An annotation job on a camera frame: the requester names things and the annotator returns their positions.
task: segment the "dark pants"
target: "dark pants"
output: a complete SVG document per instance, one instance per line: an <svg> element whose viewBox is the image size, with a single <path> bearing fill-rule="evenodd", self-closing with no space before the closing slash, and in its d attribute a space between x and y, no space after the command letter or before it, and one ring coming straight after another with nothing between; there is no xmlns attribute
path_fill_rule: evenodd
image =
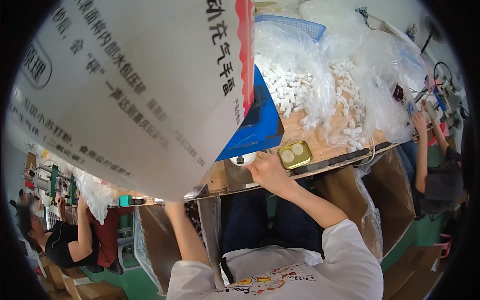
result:
<svg viewBox="0 0 480 300"><path fill-rule="evenodd" d="M268 245L319 251L317 223L295 204L279 198L272 229L268 228L265 190L233 195L222 242L223 254Z"/></svg>
<svg viewBox="0 0 480 300"><path fill-rule="evenodd" d="M415 142L407 142L397 147L398 154L402 158L405 171L407 171L408 180L415 185L415 174L417 173L417 158L419 146Z"/></svg>

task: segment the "white t-shirt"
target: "white t-shirt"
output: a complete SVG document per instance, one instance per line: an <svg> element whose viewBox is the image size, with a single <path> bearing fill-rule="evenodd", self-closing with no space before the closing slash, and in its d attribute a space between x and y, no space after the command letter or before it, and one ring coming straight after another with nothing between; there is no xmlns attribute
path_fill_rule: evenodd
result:
<svg viewBox="0 0 480 300"><path fill-rule="evenodd" d="M212 268L178 261L167 299L382 299L383 274L350 220L325 229L317 252L267 246L225 254L234 280L215 289Z"/></svg>

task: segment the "round white disc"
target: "round white disc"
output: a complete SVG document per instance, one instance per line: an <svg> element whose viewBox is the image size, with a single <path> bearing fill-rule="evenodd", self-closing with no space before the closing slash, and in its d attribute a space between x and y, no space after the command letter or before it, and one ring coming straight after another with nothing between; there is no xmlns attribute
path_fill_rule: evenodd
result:
<svg viewBox="0 0 480 300"><path fill-rule="evenodd" d="M283 151L280 157L282 158L283 162L287 164L291 163L294 159L294 155L290 150Z"/></svg>
<svg viewBox="0 0 480 300"><path fill-rule="evenodd" d="M303 146L301 144L294 144L292 146L292 152L295 155L301 155L303 153Z"/></svg>

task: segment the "red pants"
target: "red pants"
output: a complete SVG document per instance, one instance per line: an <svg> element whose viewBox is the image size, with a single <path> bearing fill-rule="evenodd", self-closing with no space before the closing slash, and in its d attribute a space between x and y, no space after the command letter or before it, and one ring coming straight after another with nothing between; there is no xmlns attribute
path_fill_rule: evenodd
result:
<svg viewBox="0 0 480 300"><path fill-rule="evenodd" d="M119 217L133 214L133 209L134 207L109 208L103 225L94 218L90 209L87 210L88 222L94 225L95 233L98 237L98 265L109 268L115 259L117 259Z"/></svg>

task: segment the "printed cartoon graphic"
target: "printed cartoon graphic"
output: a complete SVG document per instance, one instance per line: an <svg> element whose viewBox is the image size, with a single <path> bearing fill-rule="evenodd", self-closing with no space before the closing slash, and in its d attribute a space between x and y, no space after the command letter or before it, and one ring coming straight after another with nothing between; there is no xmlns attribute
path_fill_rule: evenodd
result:
<svg viewBox="0 0 480 300"><path fill-rule="evenodd" d="M315 281L312 275L305 272L304 266L310 267L306 263L291 264L282 268L274 269L271 273L265 272L259 276L250 277L223 289L216 290L215 293L223 292L242 292L244 294L260 295L267 291L277 290L285 286L288 282L296 281Z"/></svg>
<svg viewBox="0 0 480 300"><path fill-rule="evenodd" d="M240 280L239 282L237 282L237 284L240 284L240 285L246 285L246 284L250 284L250 283L252 283L252 280L250 278Z"/></svg>

